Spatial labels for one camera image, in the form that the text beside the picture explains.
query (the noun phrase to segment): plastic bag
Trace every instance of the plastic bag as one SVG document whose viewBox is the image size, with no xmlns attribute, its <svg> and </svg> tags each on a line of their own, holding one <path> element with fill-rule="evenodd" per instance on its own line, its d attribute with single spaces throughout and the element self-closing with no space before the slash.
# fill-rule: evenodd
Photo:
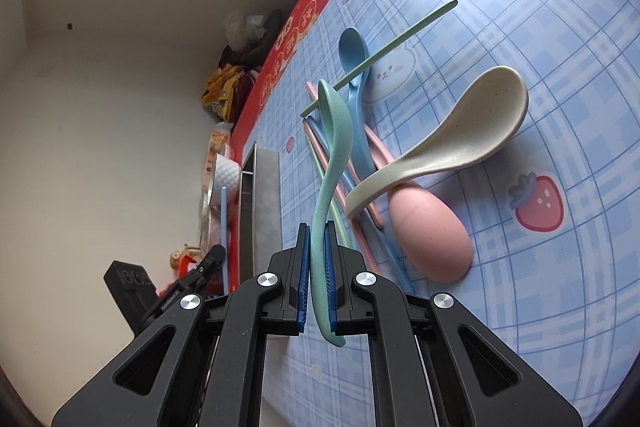
<svg viewBox="0 0 640 427">
<path fill-rule="evenodd" d="M 249 45 L 249 34 L 246 30 L 246 18 L 240 10 L 231 12 L 225 17 L 226 42 L 235 52 L 243 52 Z"/>
<path fill-rule="evenodd" d="M 259 41 L 265 33 L 264 22 L 267 19 L 264 15 L 249 15 L 246 18 L 246 32 L 251 41 Z"/>
<path fill-rule="evenodd" d="M 264 15 L 245 17 L 240 10 L 230 13 L 225 18 L 226 42 L 235 52 L 243 52 L 249 44 L 259 41 L 265 33 Z"/>
</svg>

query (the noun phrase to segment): chopstick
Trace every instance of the chopstick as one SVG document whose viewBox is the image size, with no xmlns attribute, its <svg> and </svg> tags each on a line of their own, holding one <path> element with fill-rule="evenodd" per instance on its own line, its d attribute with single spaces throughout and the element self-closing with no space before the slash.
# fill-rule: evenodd
<svg viewBox="0 0 640 427">
<path fill-rule="evenodd" d="M 370 66 L 375 64 L 377 61 L 380 60 L 380 58 L 382 58 L 386 54 L 388 54 L 392 49 L 397 48 L 400 44 L 402 44 L 403 42 L 405 42 L 409 38 L 413 37 L 421 29 L 426 28 L 429 24 L 431 24 L 432 22 L 435 22 L 436 20 L 438 20 L 445 13 L 453 10 L 457 5 L 458 5 L 458 1 L 457 0 L 453 0 L 453 1 L 449 1 L 448 3 L 446 3 L 443 6 L 440 6 L 440 8 L 438 8 L 437 10 L 432 11 L 426 17 L 424 17 L 423 19 L 419 20 L 417 23 L 415 23 L 409 29 L 405 30 L 403 33 L 398 35 L 395 39 L 393 39 L 391 42 L 389 42 L 389 44 L 387 44 L 386 46 L 383 46 L 378 51 L 376 51 L 373 55 L 371 55 L 369 58 L 364 60 L 363 63 L 361 63 L 359 66 L 356 66 L 356 68 L 354 68 L 354 70 L 351 71 L 351 73 L 348 73 L 343 79 L 339 80 L 334 85 L 334 89 L 335 90 L 342 89 L 344 86 L 349 84 L 349 82 L 351 82 L 356 76 L 358 76 L 364 70 L 366 70 L 367 68 L 369 68 Z M 310 115 L 311 112 L 316 107 L 318 107 L 318 100 L 316 100 L 314 103 L 312 103 L 310 106 L 308 106 L 303 112 L 301 112 L 300 116 L 302 118 L 305 118 L 306 116 Z"/>
</svg>

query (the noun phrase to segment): pink spoon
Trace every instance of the pink spoon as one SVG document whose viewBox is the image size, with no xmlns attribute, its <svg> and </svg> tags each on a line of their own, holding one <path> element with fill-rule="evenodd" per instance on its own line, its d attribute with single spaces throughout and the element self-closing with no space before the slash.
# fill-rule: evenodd
<svg viewBox="0 0 640 427">
<path fill-rule="evenodd" d="M 373 163 L 382 169 L 394 157 L 367 125 L 365 133 Z M 471 266 L 473 249 L 458 216 L 413 181 L 396 185 L 386 195 L 391 226 L 414 266 L 437 282 L 453 282 L 464 276 Z"/>
</svg>

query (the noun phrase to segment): blue spoon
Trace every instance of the blue spoon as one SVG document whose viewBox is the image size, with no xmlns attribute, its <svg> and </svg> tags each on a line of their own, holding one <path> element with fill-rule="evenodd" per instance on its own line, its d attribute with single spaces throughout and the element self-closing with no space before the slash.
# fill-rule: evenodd
<svg viewBox="0 0 640 427">
<path fill-rule="evenodd" d="M 350 73 L 369 57 L 369 50 L 360 32 L 356 28 L 347 28 L 340 35 L 338 57 L 345 73 Z M 364 133 L 364 112 L 362 109 L 362 93 L 369 77 L 367 68 L 349 82 L 347 109 L 353 121 L 353 148 L 351 161 L 360 180 L 364 180 L 376 171 L 369 152 L 367 135 Z"/>
</svg>

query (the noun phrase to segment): blue gripper pad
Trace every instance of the blue gripper pad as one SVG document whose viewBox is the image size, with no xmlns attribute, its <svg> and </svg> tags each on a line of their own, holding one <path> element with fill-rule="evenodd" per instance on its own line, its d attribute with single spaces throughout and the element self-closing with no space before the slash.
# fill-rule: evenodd
<svg viewBox="0 0 640 427">
<path fill-rule="evenodd" d="M 331 255 L 331 235 L 329 225 L 324 226 L 324 271 L 326 273 L 326 297 L 329 302 L 329 325 L 335 332 L 338 322 L 335 301 L 334 261 Z"/>
<path fill-rule="evenodd" d="M 302 246 L 302 258 L 300 259 L 300 279 L 298 280 L 298 331 L 305 331 L 306 323 L 306 299 L 309 291 L 309 252 L 311 250 L 311 229 L 306 226 L 305 239 Z"/>
</svg>

